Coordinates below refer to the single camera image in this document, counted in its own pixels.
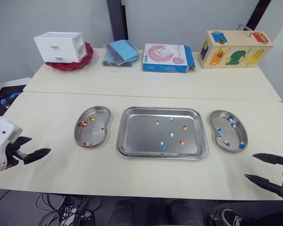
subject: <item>kidney-shaped metal dish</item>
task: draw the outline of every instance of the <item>kidney-shaped metal dish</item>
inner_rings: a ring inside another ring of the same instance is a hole
[[[240,152],[248,145],[246,130],[241,121],[224,110],[213,111],[210,123],[215,132],[217,145],[225,151]]]
[[[84,111],[75,124],[76,143],[83,147],[101,144],[107,136],[110,117],[110,110],[104,106],[95,106]]]
[[[124,157],[198,160],[207,156],[208,142],[193,109],[130,107],[122,114],[117,150]]]

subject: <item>plastic bag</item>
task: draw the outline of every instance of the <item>plastic bag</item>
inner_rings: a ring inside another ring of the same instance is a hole
[[[138,58],[137,49],[128,40],[118,40],[104,45],[107,53],[104,57],[104,65],[123,65],[134,62]]]

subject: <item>small plastic drawer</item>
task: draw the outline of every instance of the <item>small plastic drawer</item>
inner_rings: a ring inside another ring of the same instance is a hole
[[[75,52],[40,52],[44,62],[71,63],[81,61]]]
[[[75,52],[72,40],[35,40],[40,52]]]

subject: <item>table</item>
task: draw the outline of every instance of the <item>table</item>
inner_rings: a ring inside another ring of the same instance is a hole
[[[73,72],[61,72],[44,64],[24,91],[281,101],[259,67],[202,69],[197,52],[193,52],[194,71],[154,73],[142,71],[141,57],[133,67],[103,66],[104,55],[104,49],[95,48],[91,63]]]
[[[107,139],[94,149],[80,147],[73,138],[76,120],[95,105],[104,105],[111,111]],[[208,156],[200,161],[120,156],[116,150],[120,117],[131,106],[197,110],[207,134]],[[215,144],[208,116],[216,109],[228,110],[240,118],[249,137],[245,151],[228,153]],[[2,189],[192,199],[281,199],[244,176],[260,175],[273,183],[282,183],[283,167],[252,157],[261,152],[283,155],[281,102],[24,92],[5,118],[22,127],[23,136],[33,138],[22,147],[23,152],[42,147],[52,151],[32,164],[21,163],[1,172]]]

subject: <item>wooden box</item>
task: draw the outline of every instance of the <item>wooden box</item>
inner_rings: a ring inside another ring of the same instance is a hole
[[[198,58],[202,68],[255,67],[273,46],[264,32],[207,31]]]

